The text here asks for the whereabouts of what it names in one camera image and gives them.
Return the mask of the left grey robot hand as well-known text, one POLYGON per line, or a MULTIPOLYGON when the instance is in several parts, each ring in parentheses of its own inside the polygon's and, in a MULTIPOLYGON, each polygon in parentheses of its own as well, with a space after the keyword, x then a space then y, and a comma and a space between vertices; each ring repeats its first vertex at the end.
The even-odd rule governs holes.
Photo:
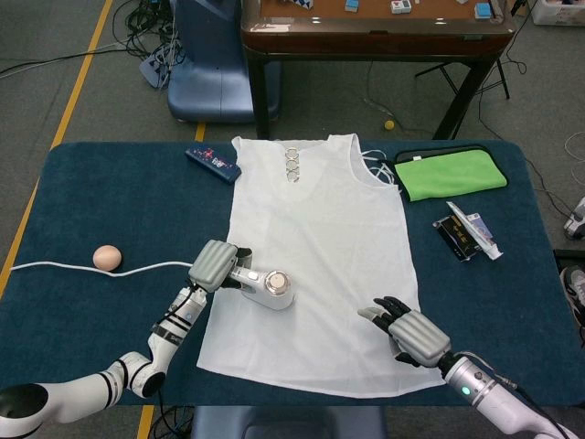
POLYGON ((189 282, 207 293, 219 287, 242 288, 242 283, 229 274, 235 266, 251 267, 252 249, 239 248, 225 241, 210 240, 198 254, 188 271, 189 282))

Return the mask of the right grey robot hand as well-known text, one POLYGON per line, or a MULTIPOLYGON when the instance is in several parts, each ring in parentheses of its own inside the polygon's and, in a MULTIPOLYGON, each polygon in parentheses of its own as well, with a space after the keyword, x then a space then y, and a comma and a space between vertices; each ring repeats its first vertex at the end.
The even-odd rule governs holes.
POLYGON ((451 351, 451 339, 420 311, 394 296, 373 301, 378 307, 360 308, 357 314, 388 335, 396 361, 432 369, 451 351))

